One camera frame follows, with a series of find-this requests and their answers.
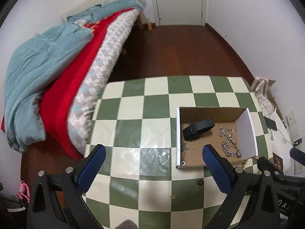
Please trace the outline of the wall socket strip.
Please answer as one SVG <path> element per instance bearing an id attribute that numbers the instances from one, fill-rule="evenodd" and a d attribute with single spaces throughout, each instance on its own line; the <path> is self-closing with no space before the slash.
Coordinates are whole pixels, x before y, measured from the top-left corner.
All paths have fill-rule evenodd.
<path id="1" fill-rule="evenodd" d="M 292 144 L 292 147 L 294 147 L 293 142 L 302 137 L 300 134 L 298 122 L 296 120 L 296 117 L 295 117 L 293 111 L 290 111 L 290 113 L 288 113 L 285 116 L 285 122 L 286 122 L 286 127 L 288 130 L 288 134 L 290 136 L 290 142 Z M 297 148 L 299 150 L 303 150 L 302 143 L 298 147 L 295 147 L 295 148 Z M 296 175 L 296 176 L 303 176 L 303 166 L 292 158 L 290 159 L 290 163 L 291 163 L 291 166 L 287 170 L 286 173 L 291 174 L 291 175 Z"/>

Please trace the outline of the white cardboard box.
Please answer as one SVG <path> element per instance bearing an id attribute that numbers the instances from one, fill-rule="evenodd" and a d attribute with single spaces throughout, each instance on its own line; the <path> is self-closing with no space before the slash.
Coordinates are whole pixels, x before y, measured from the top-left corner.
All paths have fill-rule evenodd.
<path id="1" fill-rule="evenodd" d="M 215 126 L 213 129 L 202 134 L 192 142 L 184 140 L 182 131 L 191 123 L 201 120 L 212 119 Z M 236 142 L 241 157 L 228 157 L 222 143 L 225 137 L 221 137 L 221 128 L 226 134 L 232 135 Z M 254 123 L 248 108 L 233 107 L 180 107 L 176 110 L 176 167 L 190 168 L 205 166 L 202 158 L 203 147 L 210 144 L 218 154 L 231 163 L 238 163 L 258 155 L 258 145 L 255 137 Z"/>

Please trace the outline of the patterned mattress sheet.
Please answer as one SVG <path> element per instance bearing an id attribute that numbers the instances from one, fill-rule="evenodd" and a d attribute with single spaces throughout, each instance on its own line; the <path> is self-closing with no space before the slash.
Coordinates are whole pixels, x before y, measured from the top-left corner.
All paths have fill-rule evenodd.
<path id="1" fill-rule="evenodd" d="M 102 44 L 73 99 L 68 112 L 67 131 L 72 148 L 82 155 L 85 153 L 96 103 L 139 15 L 140 11 L 134 8 L 118 15 L 110 23 Z"/>

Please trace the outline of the red blanket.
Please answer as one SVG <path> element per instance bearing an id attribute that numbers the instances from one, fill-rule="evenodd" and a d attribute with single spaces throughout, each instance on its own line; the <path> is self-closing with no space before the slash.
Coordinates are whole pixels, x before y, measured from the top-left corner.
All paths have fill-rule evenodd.
<path id="1" fill-rule="evenodd" d="M 81 159 L 67 131 L 68 112 L 107 27 L 129 9 L 80 26 L 64 23 L 21 44 L 7 67 L 1 129 L 8 145 L 24 153 L 44 142 L 50 152 Z"/>

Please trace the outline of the small bottle by door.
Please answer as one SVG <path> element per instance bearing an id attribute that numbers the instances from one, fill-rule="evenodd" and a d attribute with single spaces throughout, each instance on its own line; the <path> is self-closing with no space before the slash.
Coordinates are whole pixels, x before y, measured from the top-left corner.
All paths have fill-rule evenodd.
<path id="1" fill-rule="evenodd" d="M 148 30 L 149 31 L 152 31 L 153 30 L 153 25 L 152 25 L 152 22 L 150 19 L 147 19 L 147 27 L 148 27 Z"/>

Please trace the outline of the small gold earring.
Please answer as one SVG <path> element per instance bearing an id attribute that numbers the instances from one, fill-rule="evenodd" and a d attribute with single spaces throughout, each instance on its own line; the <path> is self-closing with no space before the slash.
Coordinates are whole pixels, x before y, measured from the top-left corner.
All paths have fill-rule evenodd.
<path id="1" fill-rule="evenodd" d="M 170 196 L 170 199 L 171 199 L 171 200 L 174 200 L 174 199 L 176 199 L 176 198 L 177 198 L 176 195 L 171 195 L 171 196 Z"/>

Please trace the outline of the black smart watch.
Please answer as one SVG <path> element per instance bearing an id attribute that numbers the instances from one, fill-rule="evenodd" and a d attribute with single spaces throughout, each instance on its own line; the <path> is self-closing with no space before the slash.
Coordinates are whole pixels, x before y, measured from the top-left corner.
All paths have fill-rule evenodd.
<path id="1" fill-rule="evenodd" d="M 202 134 L 207 131 L 213 129 L 215 126 L 214 121 L 212 119 L 201 120 L 200 122 L 191 123 L 188 127 L 186 127 L 182 134 L 184 136 L 184 140 L 187 142 L 192 142 L 201 137 Z"/>

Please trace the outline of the black smartphone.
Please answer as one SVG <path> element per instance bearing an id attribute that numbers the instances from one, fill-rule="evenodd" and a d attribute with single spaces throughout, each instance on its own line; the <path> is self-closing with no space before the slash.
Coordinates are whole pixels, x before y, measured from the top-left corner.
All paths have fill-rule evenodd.
<path id="1" fill-rule="evenodd" d="M 271 120 L 270 118 L 267 118 L 267 117 L 264 117 L 264 120 L 265 120 L 267 128 L 269 128 L 271 130 L 274 130 L 274 131 L 278 130 L 277 129 L 277 124 L 274 120 Z"/>

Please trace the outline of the white door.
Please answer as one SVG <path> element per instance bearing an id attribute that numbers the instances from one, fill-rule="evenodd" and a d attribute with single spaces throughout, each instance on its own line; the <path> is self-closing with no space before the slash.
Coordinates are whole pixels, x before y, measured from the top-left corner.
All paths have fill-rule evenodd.
<path id="1" fill-rule="evenodd" d="M 155 24 L 204 26 L 206 2 L 207 0 L 152 0 Z"/>

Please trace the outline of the teal quilt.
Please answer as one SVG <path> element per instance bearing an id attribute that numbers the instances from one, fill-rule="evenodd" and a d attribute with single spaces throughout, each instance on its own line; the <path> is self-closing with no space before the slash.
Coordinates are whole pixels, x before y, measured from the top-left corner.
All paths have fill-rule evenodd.
<path id="1" fill-rule="evenodd" d="M 89 2 L 14 51 L 2 120 L 11 149 L 24 153 L 50 135 L 68 155 L 84 154 L 98 95 L 143 10 L 141 0 Z"/>

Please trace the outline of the white patterned tote bag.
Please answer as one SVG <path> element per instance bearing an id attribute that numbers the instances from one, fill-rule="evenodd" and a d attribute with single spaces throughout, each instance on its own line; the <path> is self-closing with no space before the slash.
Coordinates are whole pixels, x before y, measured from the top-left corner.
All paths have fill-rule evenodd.
<path id="1" fill-rule="evenodd" d="M 290 165 L 290 150 L 293 143 L 271 93 L 271 86 L 274 83 L 274 80 L 257 76 L 252 82 L 251 88 L 258 100 L 263 116 L 271 120 L 271 123 L 275 123 L 275 125 L 267 127 L 269 134 L 268 140 L 270 141 L 271 151 L 274 154 L 274 158 L 282 160 L 283 165 L 286 166 Z"/>

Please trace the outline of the pink object on floor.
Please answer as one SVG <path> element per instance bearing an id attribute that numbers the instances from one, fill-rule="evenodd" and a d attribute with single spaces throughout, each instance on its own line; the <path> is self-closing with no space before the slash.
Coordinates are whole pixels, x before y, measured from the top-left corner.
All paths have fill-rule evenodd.
<path id="1" fill-rule="evenodd" d="M 20 188 L 19 188 L 19 192 L 17 193 L 17 197 L 19 198 L 19 200 L 26 202 L 27 204 L 30 203 L 30 189 L 28 187 L 28 185 L 21 180 L 20 182 Z"/>

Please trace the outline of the black charger plug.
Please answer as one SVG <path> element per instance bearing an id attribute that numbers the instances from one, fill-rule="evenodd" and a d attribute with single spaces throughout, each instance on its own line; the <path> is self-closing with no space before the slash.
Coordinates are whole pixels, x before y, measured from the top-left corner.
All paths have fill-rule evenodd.
<path id="1" fill-rule="evenodd" d="M 298 147 L 302 143 L 302 138 L 299 138 L 298 140 L 293 142 L 294 147 Z"/>

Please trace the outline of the green white checkered tablecloth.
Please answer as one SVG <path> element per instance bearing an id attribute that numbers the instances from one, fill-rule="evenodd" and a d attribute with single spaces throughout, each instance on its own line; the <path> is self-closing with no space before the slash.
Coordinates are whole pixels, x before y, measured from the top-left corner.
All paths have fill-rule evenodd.
<path id="1" fill-rule="evenodd" d="M 104 228 L 204 228 L 225 194 L 207 168 L 176 167 L 176 109 L 246 107 L 258 154 L 270 158 L 266 124 L 241 77 L 150 77 L 106 85 L 97 101 L 86 152 L 107 156 L 84 200 Z"/>

